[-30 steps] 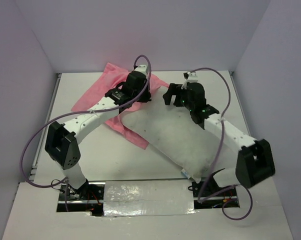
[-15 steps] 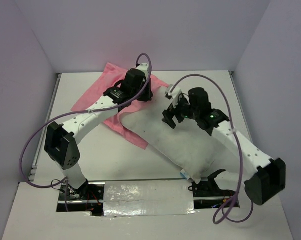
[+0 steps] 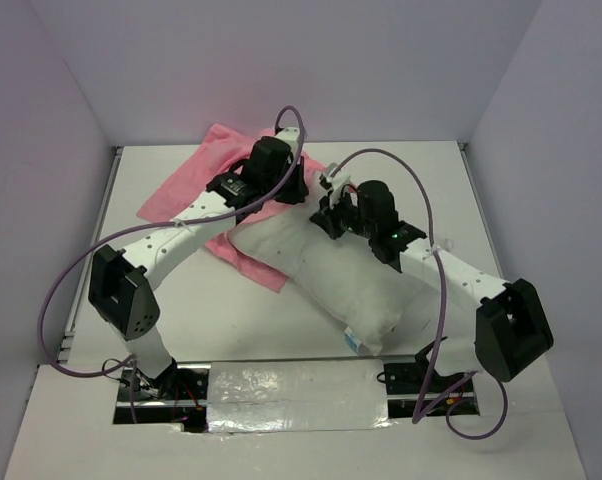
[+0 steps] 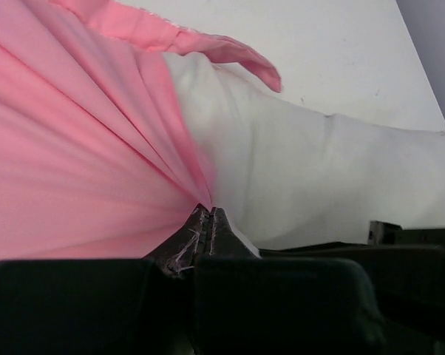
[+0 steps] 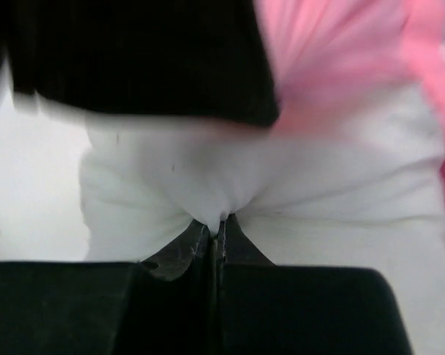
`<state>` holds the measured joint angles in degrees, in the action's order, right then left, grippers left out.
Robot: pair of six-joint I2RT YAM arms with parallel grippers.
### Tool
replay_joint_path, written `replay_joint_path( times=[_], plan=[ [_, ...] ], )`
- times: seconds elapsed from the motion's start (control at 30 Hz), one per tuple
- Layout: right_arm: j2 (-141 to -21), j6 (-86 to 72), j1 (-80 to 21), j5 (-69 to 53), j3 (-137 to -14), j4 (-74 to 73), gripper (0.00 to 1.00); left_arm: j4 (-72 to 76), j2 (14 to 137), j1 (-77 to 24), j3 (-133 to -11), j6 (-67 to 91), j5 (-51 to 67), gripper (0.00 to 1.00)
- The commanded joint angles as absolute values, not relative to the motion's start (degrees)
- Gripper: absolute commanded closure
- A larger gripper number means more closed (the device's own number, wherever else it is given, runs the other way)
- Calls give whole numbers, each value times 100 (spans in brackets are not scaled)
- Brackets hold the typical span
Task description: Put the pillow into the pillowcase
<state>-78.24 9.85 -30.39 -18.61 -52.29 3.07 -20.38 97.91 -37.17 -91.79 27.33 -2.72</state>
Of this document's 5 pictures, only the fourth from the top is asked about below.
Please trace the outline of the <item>pink pillowcase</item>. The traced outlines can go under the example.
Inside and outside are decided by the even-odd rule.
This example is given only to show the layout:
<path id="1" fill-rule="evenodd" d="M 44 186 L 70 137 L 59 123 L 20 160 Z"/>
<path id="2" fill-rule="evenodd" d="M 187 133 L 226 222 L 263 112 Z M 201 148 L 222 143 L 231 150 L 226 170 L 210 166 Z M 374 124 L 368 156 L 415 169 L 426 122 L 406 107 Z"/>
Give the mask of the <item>pink pillowcase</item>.
<path id="1" fill-rule="evenodd" d="M 197 205 L 214 167 L 165 54 L 273 64 L 232 38 L 117 1 L 0 1 L 0 260 L 142 257 Z"/>

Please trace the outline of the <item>white pillow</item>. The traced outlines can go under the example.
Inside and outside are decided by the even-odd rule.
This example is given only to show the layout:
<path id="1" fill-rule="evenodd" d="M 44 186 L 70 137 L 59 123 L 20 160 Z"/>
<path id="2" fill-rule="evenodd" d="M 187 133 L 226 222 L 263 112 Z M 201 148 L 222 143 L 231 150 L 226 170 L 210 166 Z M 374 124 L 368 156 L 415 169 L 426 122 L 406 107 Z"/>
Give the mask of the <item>white pillow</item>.
<path id="1" fill-rule="evenodd" d="M 213 203 L 256 247 L 364 243 L 374 220 L 445 227 L 445 132 L 312 111 L 200 53 L 164 58 Z"/>

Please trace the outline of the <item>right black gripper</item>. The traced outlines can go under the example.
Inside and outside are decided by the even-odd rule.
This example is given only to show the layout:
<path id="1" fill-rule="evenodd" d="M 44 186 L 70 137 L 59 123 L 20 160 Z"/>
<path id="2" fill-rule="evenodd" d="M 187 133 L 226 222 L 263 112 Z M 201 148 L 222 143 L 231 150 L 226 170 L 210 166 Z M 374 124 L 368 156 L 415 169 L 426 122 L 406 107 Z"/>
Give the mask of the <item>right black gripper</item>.
<path id="1" fill-rule="evenodd" d="M 365 244 L 329 242 L 260 254 L 355 261 L 371 279 L 384 316 L 384 353 L 445 354 L 445 228 L 373 221 Z"/>

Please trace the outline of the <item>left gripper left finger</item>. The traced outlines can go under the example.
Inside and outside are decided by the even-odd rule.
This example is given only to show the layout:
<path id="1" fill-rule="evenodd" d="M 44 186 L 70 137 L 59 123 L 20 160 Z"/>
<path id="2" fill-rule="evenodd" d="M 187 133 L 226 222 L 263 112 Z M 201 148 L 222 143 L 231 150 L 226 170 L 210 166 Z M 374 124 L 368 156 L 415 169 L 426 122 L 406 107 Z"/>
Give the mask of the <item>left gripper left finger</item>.
<path id="1" fill-rule="evenodd" d="M 209 218 L 210 211 L 197 205 L 183 226 L 144 259 L 151 260 L 167 277 L 185 278 L 194 267 L 200 243 L 205 247 Z"/>

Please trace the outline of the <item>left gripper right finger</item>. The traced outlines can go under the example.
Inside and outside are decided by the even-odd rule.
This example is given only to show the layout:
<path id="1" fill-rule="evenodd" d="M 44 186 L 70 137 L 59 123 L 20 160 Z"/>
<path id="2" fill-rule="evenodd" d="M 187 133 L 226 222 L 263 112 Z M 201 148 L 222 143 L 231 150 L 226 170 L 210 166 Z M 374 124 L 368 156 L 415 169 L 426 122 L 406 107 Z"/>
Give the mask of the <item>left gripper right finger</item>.
<path id="1" fill-rule="evenodd" d="M 260 258 L 259 250 L 238 231 L 234 231 L 221 208 L 209 215 L 206 254 L 212 257 Z"/>

